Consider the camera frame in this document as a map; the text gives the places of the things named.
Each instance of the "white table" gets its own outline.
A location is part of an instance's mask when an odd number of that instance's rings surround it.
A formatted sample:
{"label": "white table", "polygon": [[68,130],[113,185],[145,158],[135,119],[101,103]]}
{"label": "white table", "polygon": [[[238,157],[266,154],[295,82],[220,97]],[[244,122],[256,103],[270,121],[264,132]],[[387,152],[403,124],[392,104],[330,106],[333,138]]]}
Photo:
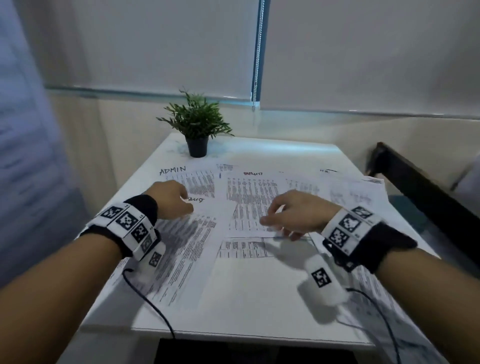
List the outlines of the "white table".
{"label": "white table", "polygon": [[[345,175],[360,171],[334,145],[238,137],[209,141],[209,158],[232,163],[255,162],[273,170],[311,175],[329,168]],[[190,161],[183,135],[172,133],[112,198],[123,201],[157,181],[161,169]],[[274,257],[217,259],[195,311],[163,309],[179,338],[292,344],[319,347],[369,348],[360,330],[335,321],[335,311],[310,311],[298,287],[305,271]],[[85,319],[83,330],[140,331],[169,337],[157,314],[133,293],[103,292]]]}

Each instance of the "plant pot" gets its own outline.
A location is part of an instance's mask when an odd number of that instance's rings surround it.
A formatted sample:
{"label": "plant pot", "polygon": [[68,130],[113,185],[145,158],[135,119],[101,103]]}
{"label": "plant pot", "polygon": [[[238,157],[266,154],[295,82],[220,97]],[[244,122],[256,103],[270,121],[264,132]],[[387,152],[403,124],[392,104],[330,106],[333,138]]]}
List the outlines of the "plant pot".
{"label": "plant pot", "polygon": [[185,137],[188,145],[188,151],[194,158],[205,157],[207,154],[208,136],[200,139],[188,139]]}

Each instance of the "black cable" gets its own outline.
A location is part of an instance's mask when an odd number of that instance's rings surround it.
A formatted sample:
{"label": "black cable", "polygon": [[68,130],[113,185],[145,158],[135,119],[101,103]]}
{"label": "black cable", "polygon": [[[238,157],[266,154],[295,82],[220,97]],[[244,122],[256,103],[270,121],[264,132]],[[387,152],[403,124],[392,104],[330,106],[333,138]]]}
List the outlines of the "black cable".
{"label": "black cable", "polygon": [[395,339],[395,336],[393,335],[392,328],[390,327],[390,324],[387,321],[387,318],[383,314],[383,312],[380,310],[380,307],[377,305],[377,302],[375,302],[369,295],[367,295],[365,292],[357,290],[356,288],[346,288],[347,292],[355,292],[355,293],[360,293],[364,297],[366,297],[372,304],[373,306],[377,309],[378,313],[382,316],[382,318],[385,321],[385,325],[387,326],[388,333],[390,334],[390,337],[392,338],[392,343],[393,347],[395,349],[395,354],[396,354],[396,363],[397,364],[402,364],[402,359],[400,358],[400,350],[398,349],[398,343]]}
{"label": "black cable", "polygon": [[122,276],[123,276],[123,279],[125,280],[125,282],[127,282],[127,284],[130,286],[130,288],[135,291],[136,294],[138,294],[145,302],[147,302],[155,310],[156,313],[158,313],[160,315],[160,317],[165,321],[168,328],[170,329],[170,333],[172,334],[172,338],[176,339],[175,333],[173,332],[173,328],[170,325],[170,323],[168,322],[167,318],[163,315],[163,313],[160,312],[160,310],[158,308],[155,307],[155,305],[148,298],[146,298],[138,289],[136,289],[136,287],[133,284],[130,283],[127,276],[125,275],[125,272],[130,272],[131,273],[131,272],[133,272],[133,269],[125,268],[123,270],[123,272],[121,273]]}

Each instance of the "white blind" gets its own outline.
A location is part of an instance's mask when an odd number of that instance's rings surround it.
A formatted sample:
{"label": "white blind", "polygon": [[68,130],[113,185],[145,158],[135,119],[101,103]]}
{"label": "white blind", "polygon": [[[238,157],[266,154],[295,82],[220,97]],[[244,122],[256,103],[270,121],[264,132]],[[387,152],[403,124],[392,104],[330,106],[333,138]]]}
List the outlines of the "white blind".
{"label": "white blind", "polygon": [[272,0],[263,109],[480,116],[480,2]]}
{"label": "white blind", "polygon": [[258,0],[22,0],[52,85],[250,99]]}

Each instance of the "wall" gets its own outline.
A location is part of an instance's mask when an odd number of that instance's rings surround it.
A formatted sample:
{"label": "wall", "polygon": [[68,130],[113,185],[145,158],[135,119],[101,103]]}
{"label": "wall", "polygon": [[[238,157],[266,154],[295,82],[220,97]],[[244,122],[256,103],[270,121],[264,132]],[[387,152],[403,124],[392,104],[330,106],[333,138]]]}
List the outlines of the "wall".
{"label": "wall", "polygon": [[[95,109],[105,133],[113,173],[120,187],[168,136],[171,129],[156,120],[166,116],[170,100],[139,101],[51,95],[55,109],[80,99]],[[449,186],[480,151],[480,121],[438,118],[400,118],[317,112],[252,111],[249,106],[221,105],[236,136],[336,144],[361,170],[377,142],[386,142]],[[81,122],[77,118],[68,122]],[[103,147],[98,141],[97,147]]]}

